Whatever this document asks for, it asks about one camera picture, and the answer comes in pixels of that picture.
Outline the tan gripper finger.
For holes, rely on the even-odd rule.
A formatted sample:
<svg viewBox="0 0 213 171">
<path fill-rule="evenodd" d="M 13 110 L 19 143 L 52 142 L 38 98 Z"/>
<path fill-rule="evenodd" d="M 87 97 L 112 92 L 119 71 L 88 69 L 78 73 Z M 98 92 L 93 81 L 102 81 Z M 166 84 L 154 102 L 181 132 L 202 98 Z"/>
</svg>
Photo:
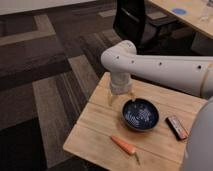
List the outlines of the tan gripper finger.
<svg viewBox="0 0 213 171">
<path fill-rule="evenodd" d="M 111 90 L 108 90 L 108 105 L 112 106 L 112 100 L 113 100 L 113 94 L 111 93 Z"/>
<path fill-rule="evenodd" d="M 131 97 L 131 99 L 135 98 L 134 92 L 132 90 L 129 91 L 129 96 Z"/>
</svg>

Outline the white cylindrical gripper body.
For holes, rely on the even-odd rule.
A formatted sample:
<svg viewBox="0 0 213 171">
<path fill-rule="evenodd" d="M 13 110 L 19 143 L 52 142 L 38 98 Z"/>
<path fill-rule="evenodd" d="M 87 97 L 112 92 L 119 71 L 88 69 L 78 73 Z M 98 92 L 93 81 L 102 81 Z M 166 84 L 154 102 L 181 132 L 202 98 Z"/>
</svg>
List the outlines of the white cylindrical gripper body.
<svg viewBox="0 0 213 171">
<path fill-rule="evenodd" d="M 128 73 L 110 73 L 110 90 L 113 94 L 125 94 L 128 93 L 131 88 L 131 76 Z"/>
</svg>

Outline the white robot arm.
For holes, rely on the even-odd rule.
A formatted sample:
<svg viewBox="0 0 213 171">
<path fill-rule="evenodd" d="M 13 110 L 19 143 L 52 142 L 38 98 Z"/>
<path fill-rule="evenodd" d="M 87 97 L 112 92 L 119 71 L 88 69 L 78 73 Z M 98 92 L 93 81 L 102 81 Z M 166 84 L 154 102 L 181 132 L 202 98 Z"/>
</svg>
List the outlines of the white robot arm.
<svg viewBox="0 0 213 171">
<path fill-rule="evenodd" d="M 205 98 L 189 134 L 180 171 L 213 171 L 213 56 L 139 55 L 129 40 L 101 54 L 113 94 L 131 90 L 131 76 Z"/>
</svg>

